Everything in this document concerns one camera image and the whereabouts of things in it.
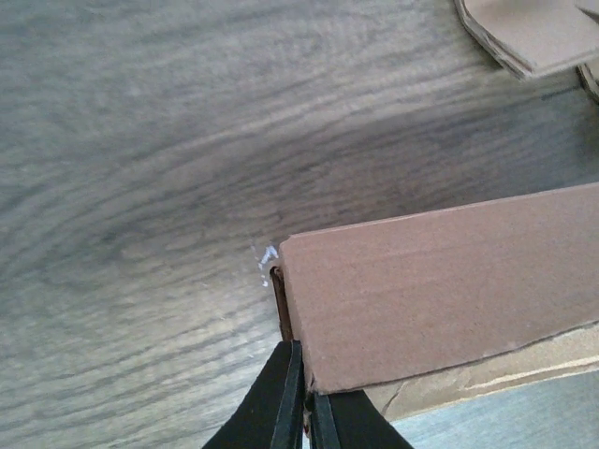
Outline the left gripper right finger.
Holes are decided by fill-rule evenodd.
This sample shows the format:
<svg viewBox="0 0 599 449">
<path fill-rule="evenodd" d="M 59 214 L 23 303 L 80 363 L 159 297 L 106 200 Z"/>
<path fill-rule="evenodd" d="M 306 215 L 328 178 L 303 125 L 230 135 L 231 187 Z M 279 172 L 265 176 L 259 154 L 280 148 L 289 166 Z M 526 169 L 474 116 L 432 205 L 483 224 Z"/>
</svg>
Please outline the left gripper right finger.
<svg viewBox="0 0 599 449">
<path fill-rule="evenodd" d="M 306 407 L 311 448 L 413 449 L 363 390 L 331 395 L 313 393 Z"/>
</svg>

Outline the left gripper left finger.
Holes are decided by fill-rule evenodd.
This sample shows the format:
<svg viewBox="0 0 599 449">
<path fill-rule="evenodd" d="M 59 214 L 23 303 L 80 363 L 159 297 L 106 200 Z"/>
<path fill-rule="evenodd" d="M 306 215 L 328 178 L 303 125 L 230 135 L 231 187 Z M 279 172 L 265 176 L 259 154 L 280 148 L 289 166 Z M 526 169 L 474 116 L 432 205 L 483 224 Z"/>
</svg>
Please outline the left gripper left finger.
<svg viewBox="0 0 599 449">
<path fill-rule="evenodd" d="M 238 409 L 204 444 L 206 448 L 300 448 L 304 368 L 301 345 L 281 341 Z"/>
</svg>

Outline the cardboard box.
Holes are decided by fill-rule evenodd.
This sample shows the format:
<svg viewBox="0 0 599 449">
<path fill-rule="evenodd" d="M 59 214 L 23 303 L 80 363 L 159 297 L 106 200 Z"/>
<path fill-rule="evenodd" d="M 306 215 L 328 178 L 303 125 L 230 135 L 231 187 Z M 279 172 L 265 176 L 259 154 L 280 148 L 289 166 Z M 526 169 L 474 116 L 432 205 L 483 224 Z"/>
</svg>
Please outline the cardboard box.
<svg viewBox="0 0 599 449">
<path fill-rule="evenodd" d="M 598 187 L 297 234 L 271 269 L 311 393 L 388 420 L 598 368 Z"/>
</svg>

